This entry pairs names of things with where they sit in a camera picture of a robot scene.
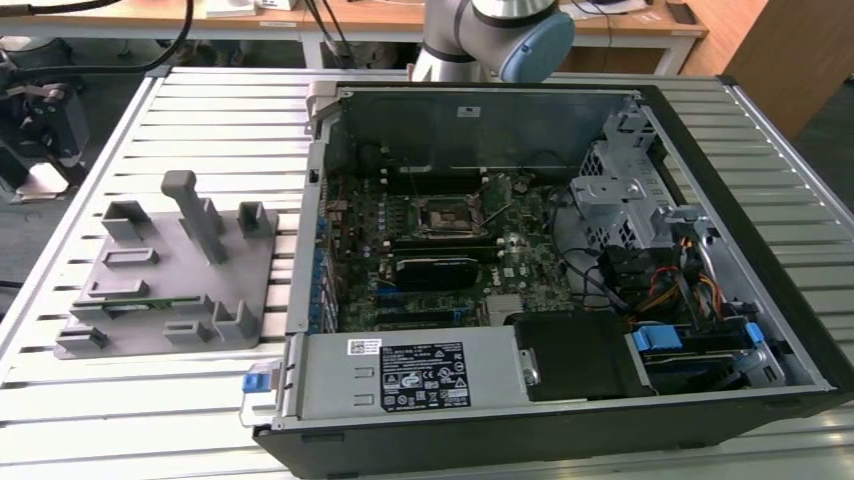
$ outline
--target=metal panel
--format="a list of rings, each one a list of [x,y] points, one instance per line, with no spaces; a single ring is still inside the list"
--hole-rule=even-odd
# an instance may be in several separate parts
[[[301,127],[304,121],[306,82],[341,79],[338,75],[181,68],[158,89],[145,81],[0,327],[0,346],[6,349],[0,359],[3,480],[59,478],[69,471],[85,472],[89,478],[140,480],[290,478],[254,446],[236,412],[241,372],[252,362],[281,354],[292,234],[277,237],[264,339],[253,349],[59,363],[47,348],[87,274],[86,262],[99,249],[95,215],[110,200],[129,199],[145,208],[174,211],[157,194],[157,175],[165,169],[194,169],[200,191],[218,209],[233,208],[240,200],[262,201],[281,214],[280,231],[296,228],[306,137],[301,128],[288,127]],[[348,77],[368,78],[404,79],[397,72]],[[653,83],[663,89],[833,338],[854,357],[849,225],[827,207],[833,205],[827,197],[816,196],[820,185],[791,152],[777,151],[776,144],[756,136],[771,131],[739,106],[745,102],[736,104],[731,92],[707,78],[593,74],[560,75],[549,81]],[[250,125],[274,126],[276,131],[245,133]],[[240,133],[224,140],[209,133],[222,131],[209,126]],[[156,139],[142,140],[140,135]],[[688,201],[695,198],[689,191],[684,195]],[[676,480],[759,473],[763,478],[849,478],[852,446],[854,415],[843,407],[767,425],[713,448],[400,477]]]

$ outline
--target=power supply label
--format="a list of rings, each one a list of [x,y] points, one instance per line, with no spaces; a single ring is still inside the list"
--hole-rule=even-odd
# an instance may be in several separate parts
[[[460,342],[381,347],[378,371],[386,412],[470,406]]]

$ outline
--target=screw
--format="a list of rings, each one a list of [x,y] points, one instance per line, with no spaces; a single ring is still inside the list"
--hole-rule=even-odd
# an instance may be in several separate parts
[[[524,379],[524,384],[528,387],[536,385],[536,375],[533,375],[530,369],[525,368],[524,370],[521,370],[521,378]]]

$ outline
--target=cpu socket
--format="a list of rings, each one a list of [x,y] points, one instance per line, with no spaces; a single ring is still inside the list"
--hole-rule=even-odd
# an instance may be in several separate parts
[[[472,238],[481,234],[480,202],[472,197],[418,200],[418,233],[426,238]]]

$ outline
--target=motherboard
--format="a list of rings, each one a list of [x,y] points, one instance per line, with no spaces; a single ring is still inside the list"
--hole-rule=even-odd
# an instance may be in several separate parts
[[[572,309],[551,241],[563,190],[522,170],[332,177],[337,331],[500,325],[510,313]]]

